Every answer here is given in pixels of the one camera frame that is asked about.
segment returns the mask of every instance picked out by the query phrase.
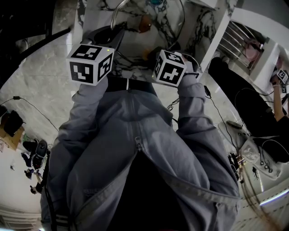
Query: marble countertop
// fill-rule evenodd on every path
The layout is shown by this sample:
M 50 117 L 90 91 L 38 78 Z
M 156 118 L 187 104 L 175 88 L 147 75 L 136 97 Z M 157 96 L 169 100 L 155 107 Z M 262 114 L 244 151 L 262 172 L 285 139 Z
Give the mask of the marble countertop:
M 213 9 L 199 5 L 195 0 L 181 0 L 186 22 L 178 43 L 181 50 L 189 52 L 199 63 L 195 71 L 206 69 L 230 21 L 237 0 L 218 0 Z M 121 0 L 79 0 L 75 24 L 85 35 L 111 24 L 112 14 Z M 140 32 L 142 17 L 148 17 L 152 26 Z M 160 46 L 168 48 L 181 29 L 183 13 L 179 0 L 163 0 L 159 5 L 149 0 L 131 0 L 117 15 L 117 24 L 125 29 L 119 51 L 133 62 L 143 60 L 149 52 Z M 153 82 L 152 70 L 132 64 L 115 55 L 115 68 L 110 73 L 123 78 Z

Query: metal rack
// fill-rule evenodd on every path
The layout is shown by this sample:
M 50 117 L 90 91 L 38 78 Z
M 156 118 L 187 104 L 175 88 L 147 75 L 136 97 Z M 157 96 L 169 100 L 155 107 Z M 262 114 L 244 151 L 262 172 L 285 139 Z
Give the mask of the metal rack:
M 265 40 L 266 38 L 260 33 L 242 24 L 230 21 L 218 49 L 234 60 L 247 74 L 250 74 L 250 71 L 254 68 L 263 53 L 262 48 Z M 257 58 L 254 60 L 250 60 L 246 55 L 246 50 L 250 45 L 254 46 L 254 49 L 258 51 Z

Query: floor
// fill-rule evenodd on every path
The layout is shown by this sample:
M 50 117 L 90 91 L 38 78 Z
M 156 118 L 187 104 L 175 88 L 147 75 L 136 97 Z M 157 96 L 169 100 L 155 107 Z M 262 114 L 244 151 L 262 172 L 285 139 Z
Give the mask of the floor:
M 59 0 L 57 2 L 53 21 L 53 33 L 74 24 L 76 4 L 77 0 Z M 13 96 L 20 96 L 28 100 L 49 118 L 55 127 L 58 128 L 62 123 L 66 122 L 69 118 L 69 111 L 73 106 L 71 96 L 79 87 L 79 85 L 69 81 L 65 64 L 65 58 L 74 43 L 74 33 L 77 32 L 72 30 L 68 35 L 64 35 L 45 45 L 29 56 L 25 63 L 10 77 L 0 90 L 0 102 L 11 99 Z M 29 38 L 28 43 L 32 45 L 42 38 Z M 230 68 L 246 78 L 245 73 L 234 63 L 230 64 Z M 231 102 L 207 72 L 203 74 L 200 82 L 210 90 L 212 99 L 225 121 L 240 121 L 240 117 Z M 155 84 L 154 88 L 164 106 L 170 105 L 178 98 L 176 88 L 158 84 Z M 57 136 L 56 129 L 27 102 L 23 100 L 9 101 L 5 106 L 9 110 L 16 110 L 21 118 L 23 118 L 25 122 L 23 126 L 29 137 L 44 139 L 49 144 L 54 142 Z M 172 113 L 174 114 L 174 118 L 177 119 L 178 104 L 174 106 Z M 205 103 L 205 113 L 212 118 L 215 126 L 222 122 L 211 100 L 207 100 Z M 224 140 L 224 144 L 227 152 L 233 151 L 232 145 L 226 140 Z M 263 182 L 263 187 L 268 189 L 274 186 L 275 183 L 267 182 L 266 180 L 266 182 Z M 257 192 L 261 192 L 259 181 L 253 181 L 253 184 Z

